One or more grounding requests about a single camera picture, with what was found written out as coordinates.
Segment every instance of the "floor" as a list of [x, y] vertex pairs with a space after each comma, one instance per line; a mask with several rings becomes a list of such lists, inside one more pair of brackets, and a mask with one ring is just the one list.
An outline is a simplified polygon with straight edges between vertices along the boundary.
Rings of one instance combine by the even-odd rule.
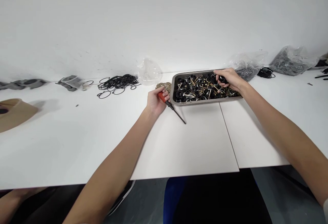
[[[254, 168], [253, 176], [260, 189], [273, 224], [325, 224], [321, 206], [272, 168]], [[130, 194], [104, 224], [162, 224], [166, 181], [137, 181]]]

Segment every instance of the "screwdriver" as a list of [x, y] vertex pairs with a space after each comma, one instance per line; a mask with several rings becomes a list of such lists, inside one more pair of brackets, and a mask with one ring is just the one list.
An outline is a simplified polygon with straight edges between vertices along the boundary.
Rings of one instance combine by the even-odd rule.
[[172, 106], [172, 104], [168, 101], [168, 100], [165, 100], [164, 96], [163, 96], [163, 93], [160, 92], [157, 94], [158, 97], [160, 98], [160, 100], [162, 100], [164, 103], [166, 103], [167, 106], [169, 106], [171, 108], [171, 110], [173, 110], [177, 115], [178, 117], [183, 121], [184, 124], [186, 124], [186, 122], [179, 116], [179, 114], [175, 111], [174, 107]]

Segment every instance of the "clear plastic bag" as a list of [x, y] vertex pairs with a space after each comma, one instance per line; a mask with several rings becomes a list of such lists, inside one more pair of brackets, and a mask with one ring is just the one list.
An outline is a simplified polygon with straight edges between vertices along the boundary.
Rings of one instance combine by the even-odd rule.
[[145, 86], [156, 84], [162, 79], [162, 70], [153, 60], [144, 58], [138, 68], [138, 82]]
[[319, 58], [310, 57], [304, 46], [294, 48], [285, 46], [274, 58], [270, 68], [278, 73], [286, 75], [298, 75], [311, 67], [316, 66]]
[[238, 53], [231, 57], [227, 67], [233, 68], [241, 78], [249, 82], [259, 73], [267, 55], [266, 51]]

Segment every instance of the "hand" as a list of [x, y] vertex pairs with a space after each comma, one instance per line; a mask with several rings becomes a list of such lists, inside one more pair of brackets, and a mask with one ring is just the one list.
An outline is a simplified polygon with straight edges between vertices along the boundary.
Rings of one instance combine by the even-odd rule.
[[158, 117], [163, 110], [166, 108], [166, 104], [163, 103], [160, 98], [157, 96], [158, 93], [163, 92], [163, 96], [165, 97], [165, 100], [170, 99], [170, 96], [168, 95], [168, 91], [165, 90], [165, 88], [159, 87], [153, 91], [150, 91], [148, 93], [148, 101], [147, 101], [147, 109], [156, 117]]
[[[243, 80], [233, 68], [224, 69], [224, 70], [214, 70], [216, 74], [216, 80], [221, 87], [228, 87], [230, 86], [231, 89], [241, 92], [241, 88], [248, 83]], [[219, 75], [224, 76], [225, 79], [229, 82], [228, 84], [224, 84], [219, 81]]]

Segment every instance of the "stainless steel tray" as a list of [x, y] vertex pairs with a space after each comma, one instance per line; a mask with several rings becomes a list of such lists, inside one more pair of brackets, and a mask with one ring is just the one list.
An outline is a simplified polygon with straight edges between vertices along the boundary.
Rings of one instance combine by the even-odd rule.
[[204, 103], [226, 102], [226, 101], [233, 101], [233, 100], [243, 98], [242, 96], [239, 96], [239, 97], [217, 98], [217, 99], [207, 99], [207, 100], [197, 100], [197, 101], [188, 101], [188, 102], [177, 103], [175, 92], [178, 90], [178, 85], [176, 84], [178, 82], [178, 78], [185, 79], [191, 74], [193, 74], [197, 77], [200, 77], [202, 75], [213, 74], [213, 70], [184, 72], [184, 73], [179, 73], [179, 74], [176, 74], [175, 76], [173, 76], [171, 92], [170, 92], [170, 101], [172, 104], [177, 105], [177, 106], [187, 106], [187, 105], [204, 104]]

